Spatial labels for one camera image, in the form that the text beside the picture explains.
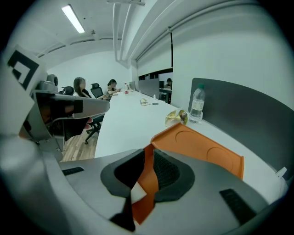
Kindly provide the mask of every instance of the bottle label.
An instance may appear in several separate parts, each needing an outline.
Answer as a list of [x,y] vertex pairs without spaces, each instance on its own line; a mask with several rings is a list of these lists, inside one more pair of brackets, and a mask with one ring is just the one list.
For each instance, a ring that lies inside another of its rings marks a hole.
[[197,111],[202,111],[203,110],[203,105],[204,105],[204,101],[195,100],[195,101],[192,102],[192,109],[197,110]]

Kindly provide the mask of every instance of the wooden floor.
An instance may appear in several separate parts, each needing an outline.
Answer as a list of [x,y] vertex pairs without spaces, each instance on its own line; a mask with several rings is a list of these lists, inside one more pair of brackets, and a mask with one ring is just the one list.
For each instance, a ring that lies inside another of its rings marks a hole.
[[74,136],[65,142],[62,152],[62,162],[94,158],[98,133],[93,134],[88,140],[89,144],[85,145],[84,142],[87,136],[88,134],[86,130],[84,130],[82,134]]

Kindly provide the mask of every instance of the plastic bottle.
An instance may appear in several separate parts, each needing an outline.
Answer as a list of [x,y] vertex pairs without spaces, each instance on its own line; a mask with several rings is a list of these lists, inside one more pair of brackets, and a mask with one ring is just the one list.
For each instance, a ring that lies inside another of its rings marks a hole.
[[125,94],[128,94],[129,93],[129,89],[128,89],[127,83],[124,84],[124,93]]
[[204,84],[199,84],[198,88],[194,92],[192,107],[189,115],[189,121],[192,123],[198,123],[201,120],[201,112],[204,105],[205,91]]

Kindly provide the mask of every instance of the ceiling light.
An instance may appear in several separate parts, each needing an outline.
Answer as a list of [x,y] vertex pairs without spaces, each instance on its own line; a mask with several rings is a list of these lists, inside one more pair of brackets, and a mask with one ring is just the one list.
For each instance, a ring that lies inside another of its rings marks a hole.
[[68,17],[68,19],[70,20],[70,22],[73,24],[73,26],[75,27],[75,29],[80,33],[84,33],[84,29],[83,26],[80,24],[77,16],[75,15],[72,6],[71,5],[66,5],[63,8],[61,8],[62,11],[64,12],[64,14]]

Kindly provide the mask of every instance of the computer monitor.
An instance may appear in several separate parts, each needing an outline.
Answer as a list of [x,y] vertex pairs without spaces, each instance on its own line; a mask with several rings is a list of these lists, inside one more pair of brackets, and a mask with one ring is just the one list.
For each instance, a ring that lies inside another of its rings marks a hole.
[[163,88],[164,87],[164,81],[159,81],[159,88]]

